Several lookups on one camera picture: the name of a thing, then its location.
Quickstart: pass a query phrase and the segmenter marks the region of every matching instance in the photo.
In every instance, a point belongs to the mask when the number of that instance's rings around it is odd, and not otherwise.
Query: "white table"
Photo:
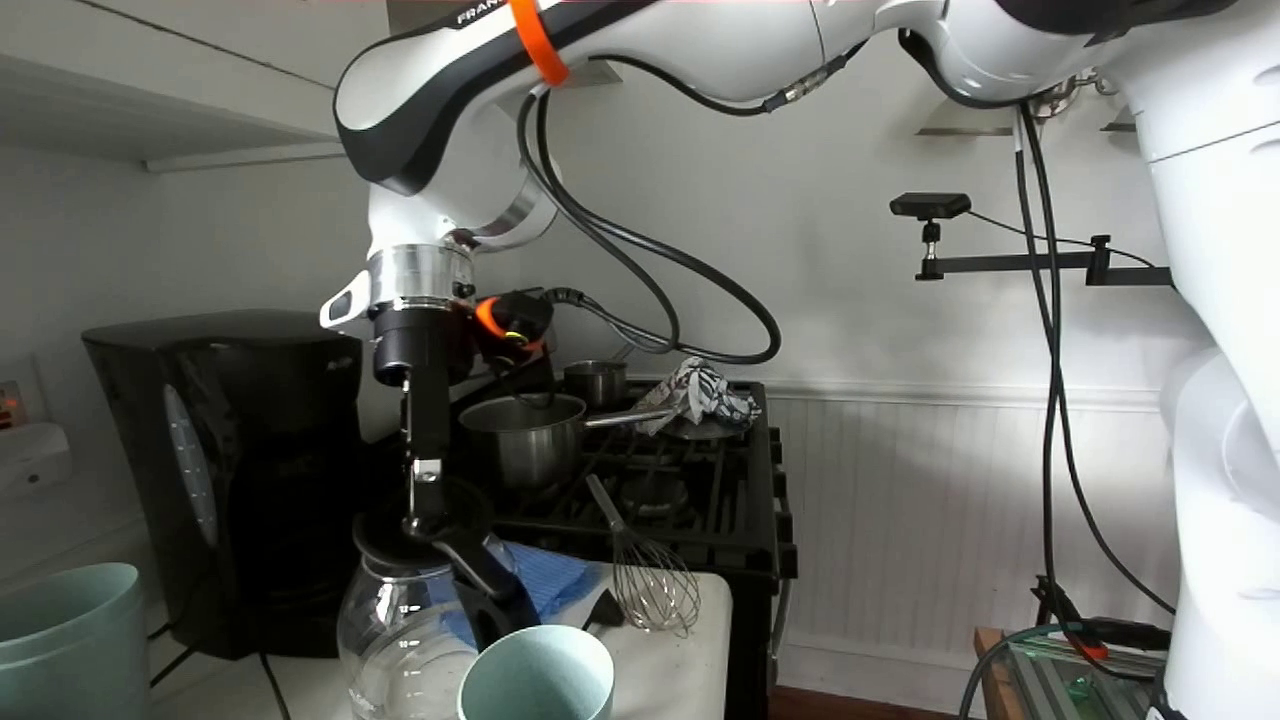
[[[727,685],[731,593],[720,576],[693,571],[701,619],[686,636],[609,626],[599,632],[615,664],[613,720],[720,720]],[[603,585],[565,609],[556,625],[583,625]],[[274,679],[297,720],[351,720],[349,677],[336,660],[271,654]],[[280,720],[271,685],[256,654],[236,664],[195,654],[157,690],[157,720]]]

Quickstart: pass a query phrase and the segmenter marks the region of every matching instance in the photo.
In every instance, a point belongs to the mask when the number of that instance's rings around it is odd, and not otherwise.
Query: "light blue cup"
[[[0,593],[0,717],[147,717],[144,599],[130,563],[89,563]]]
[[[566,625],[532,625],[480,653],[454,696],[458,720],[609,720],[613,654]]]

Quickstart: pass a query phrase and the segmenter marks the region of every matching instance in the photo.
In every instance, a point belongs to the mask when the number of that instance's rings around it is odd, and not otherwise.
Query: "black coffee maker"
[[[354,423],[359,339],[300,311],[85,332],[147,514],[171,636],[206,654],[333,654],[351,521],[396,490]]]

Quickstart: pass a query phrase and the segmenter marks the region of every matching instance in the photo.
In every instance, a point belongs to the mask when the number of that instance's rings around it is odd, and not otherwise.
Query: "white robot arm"
[[[522,244],[556,216],[519,163],[512,98],[561,83],[565,66],[627,61],[716,106],[781,106],[881,33],[895,33],[959,105],[1013,105],[1117,65],[1176,284],[1237,369],[1276,461],[1280,284],[1262,252],[1280,240],[1276,0],[480,0],[441,29],[366,46],[336,93],[344,153],[372,183],[372,247],[321,323],[372,317],[372,371],[412,388],[418,481],[441,473],[446,442],[424,426],[446,423],[435,363],[454,244]],[[1195,671],[1181,664],[1172,704],[1237,717],[1240,704],[1195,696],[1184,677]],[[1262,704],[1280,704],[1276,677],[1269,664],[1252,685],[1269,685]]]

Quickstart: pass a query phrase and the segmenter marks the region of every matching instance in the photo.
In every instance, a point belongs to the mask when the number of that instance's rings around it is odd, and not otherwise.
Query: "metal pot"
[[[463,433],[482,442],[492,473],[507,487],[542,487],[576,473],[579,435],[587,426],[643,423],[666,410],[587,417],[576,395],[519,393],[463,408]]]
[[[627,363],[583,361],[565,369],[565,393],[587,408],[615,408],[627,401]]]

